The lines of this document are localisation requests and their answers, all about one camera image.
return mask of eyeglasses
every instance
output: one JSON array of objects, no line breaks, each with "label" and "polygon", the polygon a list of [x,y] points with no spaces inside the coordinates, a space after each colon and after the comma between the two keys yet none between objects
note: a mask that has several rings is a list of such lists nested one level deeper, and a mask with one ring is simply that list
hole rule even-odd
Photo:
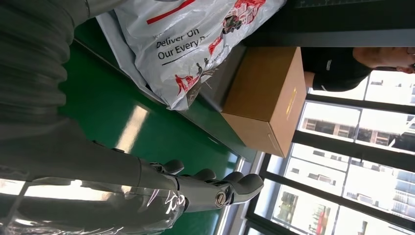
[{"label": "eyeglasses", "polygon": [[407,53],[410,55],[415,55],[415,47],[408,47]]}]

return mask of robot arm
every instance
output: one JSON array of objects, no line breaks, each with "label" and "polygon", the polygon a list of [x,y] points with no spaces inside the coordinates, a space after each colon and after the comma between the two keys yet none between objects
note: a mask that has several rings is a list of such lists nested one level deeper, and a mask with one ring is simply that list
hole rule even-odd
[{"label": "robot arm", "polygon": [[[62,64],[69,60],[75,27],[123,1],[0,4],[3,234],[161,232],[183,212],[245,203],[262,189],[257,175],[233,173],[216,180],[211,170],[202,170],[178,176],[183,169],[180,161],[147,163],[106,148],[87,140],[76,122],[58,115],[57,108],[65,104],[65,94],[58,89],[67,78]],[[13,191],[11,185],[20,188]],[[74,198],[53,196],[65,190],[78,192],[76,188],[105,196],[98,201],[88,199],[84,191]]]}]

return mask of cardboard box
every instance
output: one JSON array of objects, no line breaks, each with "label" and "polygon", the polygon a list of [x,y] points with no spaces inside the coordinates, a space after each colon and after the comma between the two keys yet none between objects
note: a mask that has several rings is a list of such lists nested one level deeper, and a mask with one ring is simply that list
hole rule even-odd
[{"label": "cardboard box", "polygon": [[286,157],[305,96],[299,47],[251,47],[222,115],[246,146]]}]

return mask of plastic wrap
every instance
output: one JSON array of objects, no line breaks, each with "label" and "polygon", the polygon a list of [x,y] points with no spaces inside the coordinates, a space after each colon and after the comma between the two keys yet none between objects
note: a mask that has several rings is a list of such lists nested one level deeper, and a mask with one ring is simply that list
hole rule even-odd
[{"label": "plastic wrap", "polygon": [[[146,82],[152,97],[169,109],[185,110],[210,77],[207,71],[284,4],[285,0],[129,0],[115,10],[116,16],[104,14],[98,21],[120,67],[139,88]],[[124,37],[115,35],[117,31]]]},{"label": "plastic wrap", "polygon": [[74,179],[0,179],[5,235],[160,234],[185,207],[177,191]]}]

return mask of green tabletop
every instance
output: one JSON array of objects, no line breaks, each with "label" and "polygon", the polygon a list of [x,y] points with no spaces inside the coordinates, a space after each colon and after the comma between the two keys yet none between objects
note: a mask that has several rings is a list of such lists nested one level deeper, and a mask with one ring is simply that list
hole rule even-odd
[{"label": "green tabletop", "polygon": [[[65,67],[68,80],[60,88],[67,94],[67,104],[60,112],[77,120],[88,139],[147,161],[180,159],[183,174],[210,168],[223,178],[235,168],[237,157],[226,147],[180,114],[144,97],[131,80],[79,45],[71,46]],[[185,213],[163,234],[212,235],[220,212]]]},{"label": "green tabletop", "polygon": [[[101,57],[112,66],[117,67],[115,57],[96,19],[91,19],[80,25],[75,32],[75,37],[97,57]],[[235,155],[242,156],[249,162],[254,160],[256,150],[246,147],[222,115],[213,110],[202,98],[197,98],[189,110],[179,113],[207,132],[213,140],[221,142]]]}]

